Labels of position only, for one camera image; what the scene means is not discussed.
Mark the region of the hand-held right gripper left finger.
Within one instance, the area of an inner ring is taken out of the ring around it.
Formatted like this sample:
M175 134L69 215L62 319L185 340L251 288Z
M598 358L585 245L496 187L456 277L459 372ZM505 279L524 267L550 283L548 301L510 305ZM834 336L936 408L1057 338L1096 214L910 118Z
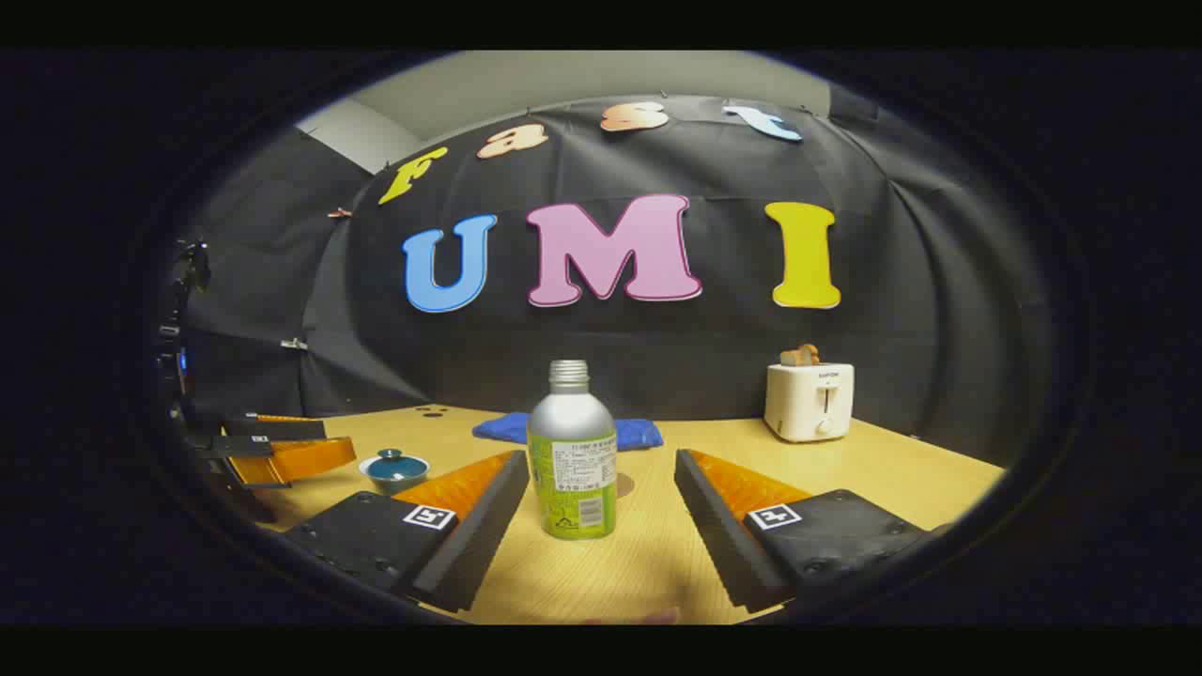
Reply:
M398 496L349 496L296 524L286 540L375 591L468 611L529 479L523 451L495 453Z

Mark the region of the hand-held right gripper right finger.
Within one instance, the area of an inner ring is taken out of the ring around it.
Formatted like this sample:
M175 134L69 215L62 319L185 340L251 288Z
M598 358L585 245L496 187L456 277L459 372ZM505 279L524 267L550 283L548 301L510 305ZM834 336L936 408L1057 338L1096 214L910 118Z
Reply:
M939 536L850 490L821 496L692 449L677 487L736 607L813 613Z

